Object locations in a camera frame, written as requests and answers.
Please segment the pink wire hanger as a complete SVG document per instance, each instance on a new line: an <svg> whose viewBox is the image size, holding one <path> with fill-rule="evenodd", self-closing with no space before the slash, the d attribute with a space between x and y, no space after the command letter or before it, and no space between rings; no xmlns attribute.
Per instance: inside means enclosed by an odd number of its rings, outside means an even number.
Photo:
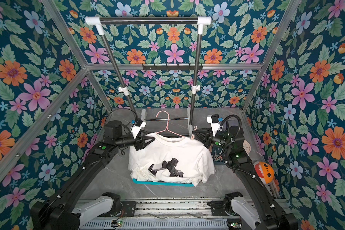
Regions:
<svg viewBox="0 0 345 230"><path fill-rule="evenodd" d="M164 110L161 110L157 113L156 118L159 117L160 113L165 113L167 115L166 118L166 126L165 129L156 132L156 134L162 136L162 137L166 137L166 138L185 138L185 136L178 134L176 132L173 132L169 129L169 122L170 122L170 114Z"/></svg>

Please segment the beige clothespin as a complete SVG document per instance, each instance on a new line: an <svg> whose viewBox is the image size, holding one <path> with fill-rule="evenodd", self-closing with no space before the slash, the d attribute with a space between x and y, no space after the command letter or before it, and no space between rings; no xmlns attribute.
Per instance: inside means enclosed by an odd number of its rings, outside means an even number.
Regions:
<svg viewBox="0 0 345 230"><path fill-rule="evenodd" d="M192 129L191 137L190 137L191 140L194 140L194 139L195 139L195 131L196 131L196 130L197 130L197 126L194 126L193 129Z"/></svg>

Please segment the white printed t-shirt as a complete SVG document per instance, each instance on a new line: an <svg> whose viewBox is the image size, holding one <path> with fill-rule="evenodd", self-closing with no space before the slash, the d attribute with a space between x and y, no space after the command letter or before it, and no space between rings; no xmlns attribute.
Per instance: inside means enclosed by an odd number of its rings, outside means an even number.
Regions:
<svg viewBox="0 0 345 230"><path fill-rule="evenodd" d="M128 170L138 181L193 184L206 183L216 170L209 149L189 137L167 138L157 133L148 146L129 148Z"/></svg>

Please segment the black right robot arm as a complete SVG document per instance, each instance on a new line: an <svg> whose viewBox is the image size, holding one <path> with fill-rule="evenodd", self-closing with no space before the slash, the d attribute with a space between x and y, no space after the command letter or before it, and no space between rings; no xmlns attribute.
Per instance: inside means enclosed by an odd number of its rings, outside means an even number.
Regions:
<svg viewBox="0 0 345 230"><path fill-rule="evenodd" d="M213 134L209 128L193 131L205 147L222 148L225 165L231 169L246 188L253 205L241 193L226 194L224 209L241 217L244 230L296 230L294 214L286 213L266 188L272 182L274 171L264 162L252 161L244 149L244 134L238 126L229 127L223 134Z"/></svg>

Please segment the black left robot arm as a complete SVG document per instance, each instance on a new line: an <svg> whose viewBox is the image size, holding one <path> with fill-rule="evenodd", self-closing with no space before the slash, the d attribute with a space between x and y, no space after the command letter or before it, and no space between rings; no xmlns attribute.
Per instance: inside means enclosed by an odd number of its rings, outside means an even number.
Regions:
<svg viewBox="0 0 345 230"><path fill-rule="evenodd" d="M76 204L92 180L118 154L120 148L135 147L141 150L154 141L142 136L146 122L136 118L131 132L123 134L121 121L112 120L104 127L101 142L88 152L84 162L74 175L45 202L36 202L30 214L35 230L78 230L87 222L105 213L122 213L119 195L106 192L98 199L76 208Z"/></svg>

